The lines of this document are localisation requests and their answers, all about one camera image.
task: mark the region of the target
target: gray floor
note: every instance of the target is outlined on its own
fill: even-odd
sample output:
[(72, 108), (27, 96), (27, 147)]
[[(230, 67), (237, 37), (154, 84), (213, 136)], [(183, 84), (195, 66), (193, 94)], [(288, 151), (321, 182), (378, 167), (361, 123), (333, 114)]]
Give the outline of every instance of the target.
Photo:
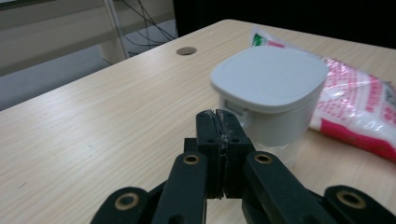
[[(151, 26), (148, 29), (127, 34), (126, 38), (123, 38), (124, 46), (130, 52), (131, 57), (177, 37), (174, 20), (160, 23), (158, 26), (163, 31)], [(99, 48), (92, 46), (0, 77), (0, 111), (110, 65), (101, 58)]]

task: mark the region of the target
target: light wood grain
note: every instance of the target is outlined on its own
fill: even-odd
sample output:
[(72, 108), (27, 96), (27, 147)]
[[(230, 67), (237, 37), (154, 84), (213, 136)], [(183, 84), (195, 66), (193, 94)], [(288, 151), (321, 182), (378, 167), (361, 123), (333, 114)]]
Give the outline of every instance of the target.
[[(252, 24), (221, 21), (0, 113), (0, 223), (89, 223), (117, 189), (153, 189), (219, 106), (209, 74), (249, 48)], [(262, 27), (319, 55), (396, 82), (396, 50)], [(195, 47), (180, 56), (176, 51)], [(322, 194), (344, 184), (396, 214), (396, 165), (314, 131), (292, 172)], [(238, 200), (209, 201), (207, 223), (246, 223)]]

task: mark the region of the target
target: wire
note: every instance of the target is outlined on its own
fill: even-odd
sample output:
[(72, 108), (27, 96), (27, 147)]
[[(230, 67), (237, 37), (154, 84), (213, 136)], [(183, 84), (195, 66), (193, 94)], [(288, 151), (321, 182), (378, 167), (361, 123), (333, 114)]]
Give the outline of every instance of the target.
[[(142, 5), (142, 2), (140, 1), (140, 0), (137, 0), (137, 2), (139, 3), (139, 5), (140, 5), (140, 10), (142, 11), (142, 15), (146, 18), (146, 16), (145, 16), (145, 10), (143, 9), (144, 7), (143, 7), (143, 5)], [(151, 46), (149, 45), (150, 44), (150, 42), (149, 42), (149, 29), (148, 29), (148, 22), (145, 20), (145, 27), (146, 27), (146, 35), (147, 35), (147, 41), (148, 41), (148, 48), (149, 49), (151, 49)]]
[(141, 7), (143, 8), (144, 11), (146, 11), (146, 13), (148, 14), (148, 17), (151, 19), (148, 20), (144, 15), (142, 15), (140, 12), (138, 12), (136, 9), (134, 9), (133, 7), (131, 7), (128, 3), (125, 2), (125, 0), (121, 0), (121, 2), (127, 6), (129, 9), (131, 9), (132, 11), (134, 11), (137, 15), (139, 15), (144, 21), (149, 22), (151, 25), (155, 26), (161, 33), (163, 33), (163, 36), (165, 36), (168, 40), (172, 40), (172, 39), (176, 39), (174, 36), (170, 35), (169, 33), (167, 33), (163, 28), (159, 27), (154, 20), (150, 17), (150, 15), (148, 14), (148, 12), (146, 11), (146, 9), (143, 7), (143, 5), (141, 5)]
[(132, 41), (130, 38), (128, 38), (126, 35), (124, 36), (126, 40), (128, 40), (129, 43), (136, 45), (136, 46), (141, 46), (141, 47), (158, 47), (161, 44), (156, 44), (156, 45), (152, 45), (152, 44), (137, 44), (134, 41)]

